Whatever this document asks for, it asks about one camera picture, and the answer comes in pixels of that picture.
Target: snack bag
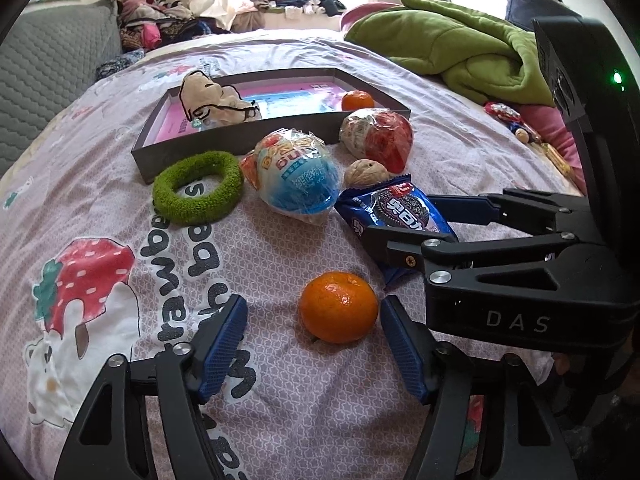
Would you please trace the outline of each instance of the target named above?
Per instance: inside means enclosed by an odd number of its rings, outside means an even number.
[[[244,177],[278,213],[321,224],[340,193],[340,177],[324,142],[281,129],[264,137],[241,162]]]
[[[335,204],[335,209],[360,236],[370,225],[404,227],[450,235],[457,242],[453,229],[433,206],[427,196],[411,183],[411,175],[401,175],[366,189],[347,189]],[[403,276],[417,272],[390,267],[376,262],[389,288]]]
[[[370,158],[391,173],[402,173],[414,131],[402,115],[378,108],[356,110],[342,122],[340,140],[356,158]]]

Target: box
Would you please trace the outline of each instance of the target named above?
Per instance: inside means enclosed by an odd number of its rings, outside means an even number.
[[[325,143],[335,144],[342,121],[350,114],[338,111],[340,99],[351,90],[368,92],[376,107],[389,108],[407,119],[411,115],[409,108],[383,91],[336,68],[265,70],[222,76],[214,81],[221,86],[234,86],[242,99],[256,100],[265,118],[198,131],[184,115],[178,98],[180,87],[171,88],[146,120],[131,150],[146,184],[191,155],[210,150],[245,155],[261,138],[280,128],[312,132]],[[300,113],[306,108],[312,113]]]

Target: green blanket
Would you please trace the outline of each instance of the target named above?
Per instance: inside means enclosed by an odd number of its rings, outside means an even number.
[[[345,39],[419,75],[440,74],[449,88],[479,104],[554,106],[532,32],[449,2],[401,1],[403,7],[358,20]]]

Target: red packaging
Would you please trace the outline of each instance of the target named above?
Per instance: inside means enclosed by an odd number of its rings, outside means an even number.
[[[340,140],[356,158],[369,158],[391,173],[402,173],[414,144],[414,131],[391,110],[363,108],[342,122]]]

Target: oreo cookie package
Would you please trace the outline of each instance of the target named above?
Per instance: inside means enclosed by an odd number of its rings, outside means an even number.
[[[365,189],[347,189],[335,203],[335,209],[360,237],[367,226],[386,225],[418,231],[451,234],[455,232],[427,196],[411,183],[411,175],[401,175]],[[389,288],[403,276],[416,270],[390,267],[376,262]]]

